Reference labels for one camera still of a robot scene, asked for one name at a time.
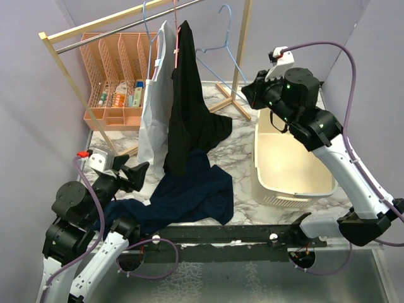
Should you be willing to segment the navy blue t shirt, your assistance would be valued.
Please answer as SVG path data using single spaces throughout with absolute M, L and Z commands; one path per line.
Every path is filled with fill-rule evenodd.
M 186 173 L 166 173 L 150 197 L 150 204 L 119 199 L 104 208 L 106 234 L 120 217 L 134 220 L 142 234 L 153 234 L 172 223 L 193 223 L 213 218 L 221 225 L 234 215 L 232 176 L 210 165 L 207 154 L 193 150 L 187 157 Z

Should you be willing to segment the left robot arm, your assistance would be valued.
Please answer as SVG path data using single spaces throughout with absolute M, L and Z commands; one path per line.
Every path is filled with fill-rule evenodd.
M 52 211 L 56 219 L 45 233 L 43 274 L 37 302 L 89 302 L 113 262 L 136 247 L 140 226 L 124 216 L 110 225 L 105 210 L 118 191 L 140 191 L 148 162 L 126 166 L 129 155 L 81 151 L 73 159 L 81 179 L 63 184 Z

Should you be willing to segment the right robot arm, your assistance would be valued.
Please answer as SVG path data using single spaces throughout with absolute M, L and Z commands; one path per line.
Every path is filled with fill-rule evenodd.
M 329 111 L 316 104 L 319 80 L 306 68 L 290 68 L 269 78 L 266 70 L 242 87 L 252 109 L 268 108 L 287 130 L 331 172 L 348 196 L 352 207 L 339 217 L 308 215 L 290 231 L 291 242 L 304 247 L 319 236 L 342 236 L 355 246 L 375 241 L 403 215 L 403 199 L 388 193 L 360 161 L 343 126 Z

